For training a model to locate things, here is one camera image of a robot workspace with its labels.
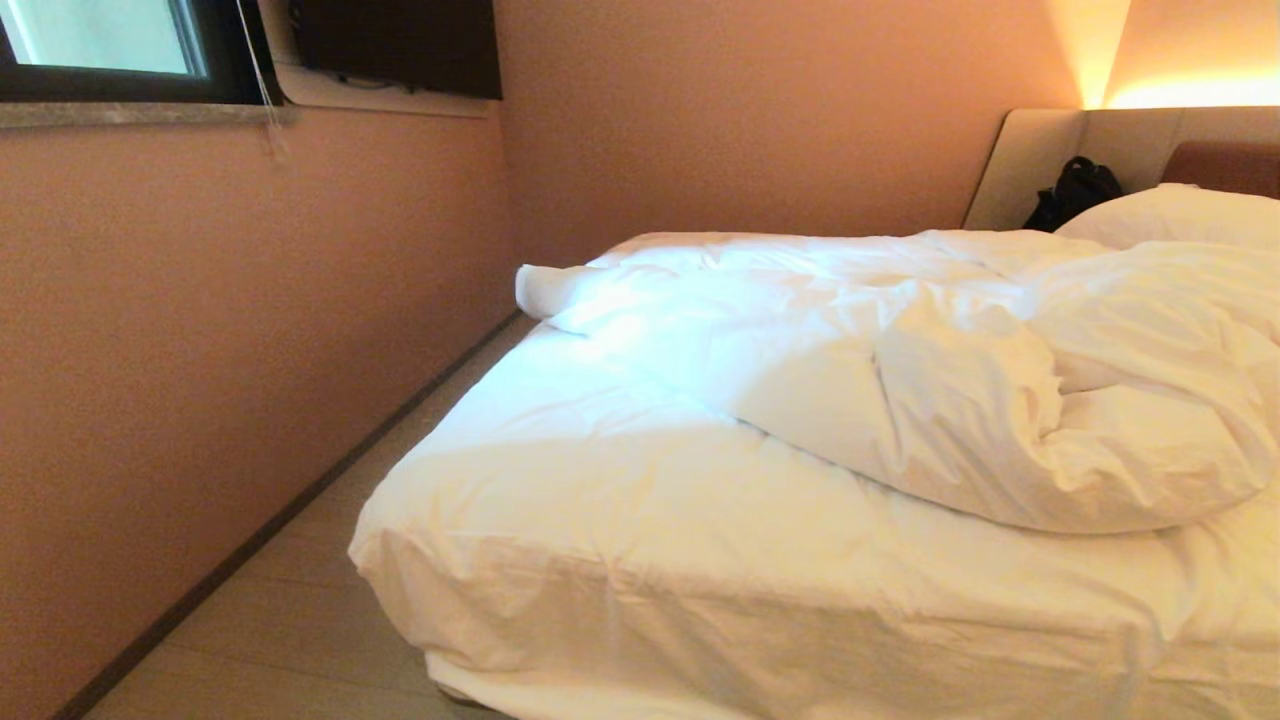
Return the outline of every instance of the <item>white pillow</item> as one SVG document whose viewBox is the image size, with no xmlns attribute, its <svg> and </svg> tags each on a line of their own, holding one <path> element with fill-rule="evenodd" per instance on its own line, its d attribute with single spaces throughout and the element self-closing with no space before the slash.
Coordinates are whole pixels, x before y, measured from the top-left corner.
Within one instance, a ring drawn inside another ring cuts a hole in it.
<svg viewBox="0 0 1280 720">
<path fill-rule="evenodd" d="M 1057 234 L 1124 250 L 1142 242 L 1280 249 L 1280 200 L 1162 183 L 1080 213 Z"/>
</svg>

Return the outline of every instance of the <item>wall-mounted tv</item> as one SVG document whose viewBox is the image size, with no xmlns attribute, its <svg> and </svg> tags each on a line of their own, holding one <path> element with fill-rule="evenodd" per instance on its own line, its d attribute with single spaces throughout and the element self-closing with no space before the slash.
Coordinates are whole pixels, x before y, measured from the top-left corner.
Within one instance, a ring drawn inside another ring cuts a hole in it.
<svg viewBox="0 0 1280 720">
<path fill-rule="evenodd" d="M 493 0 L 291 0 L 289 17 L 310 69 L 502 100 Z"/>
</svg>

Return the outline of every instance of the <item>floor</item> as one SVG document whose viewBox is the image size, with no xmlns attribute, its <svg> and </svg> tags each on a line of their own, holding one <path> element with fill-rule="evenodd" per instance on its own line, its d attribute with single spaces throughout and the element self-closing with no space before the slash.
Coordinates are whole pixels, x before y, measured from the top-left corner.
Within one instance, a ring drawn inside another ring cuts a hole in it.
<svg viewBox="0 0 1280 720">
<path fill-rule="evenodd" d="M 219 588 L 90 720 L 504 720 L 447 701 L 347 560 L 387 470 L 531 328 L 483 347 Z"/>
</svg>

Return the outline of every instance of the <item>mattress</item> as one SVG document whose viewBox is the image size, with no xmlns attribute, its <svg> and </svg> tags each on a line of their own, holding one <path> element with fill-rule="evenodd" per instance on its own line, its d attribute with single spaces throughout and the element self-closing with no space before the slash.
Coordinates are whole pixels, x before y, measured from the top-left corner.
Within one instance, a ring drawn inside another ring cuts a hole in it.
<svg viewBox="0 0 1280 720">
<path fill-rule="evenodd" d="M 522 720 L 1280 717 L 1280 492 L 1065 536 L 918 500 L 540 327 L 351 556 Z"/>
</svg>

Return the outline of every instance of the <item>black backpack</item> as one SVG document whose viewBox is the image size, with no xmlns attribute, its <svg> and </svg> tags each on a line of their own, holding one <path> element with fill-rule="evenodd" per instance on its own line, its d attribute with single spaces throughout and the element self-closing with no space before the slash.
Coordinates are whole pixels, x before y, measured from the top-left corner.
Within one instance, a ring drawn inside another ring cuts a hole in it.
<svg viewBox="0 0 1280 720">
<path fill-rule="evenodd" d="M 1088 158 L 1075 156 L 1062 167 L 1057 184 L 1038 195 L 1039 205 L 1023 227 L 1053 232 L 1089 208 L 1120 197 L 1124 191 L 1106 165 L 1094 165 Z"/>
</svg>

